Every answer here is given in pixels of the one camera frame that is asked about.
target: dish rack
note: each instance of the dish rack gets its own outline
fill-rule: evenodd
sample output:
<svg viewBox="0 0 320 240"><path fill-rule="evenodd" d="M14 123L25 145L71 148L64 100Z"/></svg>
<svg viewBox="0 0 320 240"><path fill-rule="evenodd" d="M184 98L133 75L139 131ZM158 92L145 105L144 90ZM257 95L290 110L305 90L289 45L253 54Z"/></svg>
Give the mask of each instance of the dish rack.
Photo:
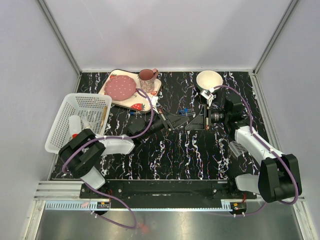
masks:
<svg viewBox="0 0 320 240"><path fill-rule="evenodd" d="M45 142L45 150L58 154L59 150L72 139L69 131L69 117L72 115L86 118L88 122L93 123L91 130L95 134L104 133L111 103L112 99L108 95L70 93L65 96ZM84 123L81 121L81 130L83 129Z"/></svg>

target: white wall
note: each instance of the white wall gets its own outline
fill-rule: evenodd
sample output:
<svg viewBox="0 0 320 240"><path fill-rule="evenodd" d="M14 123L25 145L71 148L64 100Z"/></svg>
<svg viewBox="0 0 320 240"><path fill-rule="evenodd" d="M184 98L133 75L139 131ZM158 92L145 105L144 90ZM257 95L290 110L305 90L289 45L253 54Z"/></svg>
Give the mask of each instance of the white wall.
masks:
<svg viewBox="0 0 320 240"><path fill-rule="evenodd" d="M77 79L35 0L0 3L0 76L0 239L16 240L49 173L49 130Z"/></svg>
<svg viewBox="0 0 320 240"><path fill-rule="evenodd" d="M320 236L320 1L302 0L258 73L282 150L299 161Z"/></svg>
<svg viewBox="0 0 320 240"><path fill-rule="evenodd" d="M80 68L252 69L290 0L45 0Z"/></svg>

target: white bottle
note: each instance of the white bottle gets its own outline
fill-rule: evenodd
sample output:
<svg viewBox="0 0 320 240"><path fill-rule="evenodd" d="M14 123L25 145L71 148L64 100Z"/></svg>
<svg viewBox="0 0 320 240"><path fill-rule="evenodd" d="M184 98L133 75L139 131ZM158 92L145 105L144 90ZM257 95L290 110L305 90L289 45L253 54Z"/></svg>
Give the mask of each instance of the white bottle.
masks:
<svg viewBox="0 0 320 240"><path fill-rule="evenodd" d="M81 132L81 120L78 115L69 117L69 131L73 139Z"/></svg>

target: mug handle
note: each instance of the mug handle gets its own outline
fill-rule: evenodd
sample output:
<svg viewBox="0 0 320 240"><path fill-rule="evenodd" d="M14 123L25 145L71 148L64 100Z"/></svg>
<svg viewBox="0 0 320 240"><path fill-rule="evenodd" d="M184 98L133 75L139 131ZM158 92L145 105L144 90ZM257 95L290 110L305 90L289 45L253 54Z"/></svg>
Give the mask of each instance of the mug handle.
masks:
<svg viewBox="0 0 320 240"><path fill-rule="evenodd" d="M154 69L152 70L152 72L153 72L153 77L156 77L156 78L157 78L157 76L158 76L158 74L159 74L158 69L154 68Z"/></svg>

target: strawberry print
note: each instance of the strawberry print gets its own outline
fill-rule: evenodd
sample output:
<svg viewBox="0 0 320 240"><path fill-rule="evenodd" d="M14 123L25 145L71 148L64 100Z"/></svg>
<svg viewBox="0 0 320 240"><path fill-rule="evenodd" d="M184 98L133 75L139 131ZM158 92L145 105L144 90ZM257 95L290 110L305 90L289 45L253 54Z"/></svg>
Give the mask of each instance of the strawberry print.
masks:
<svg viewBox="0 0 320 240"><path fill-rule="evenodd" d="M142 103L136 103L136 104L133 104L130 108L143 111L145 110L145 105L143 105Z"/></svg>

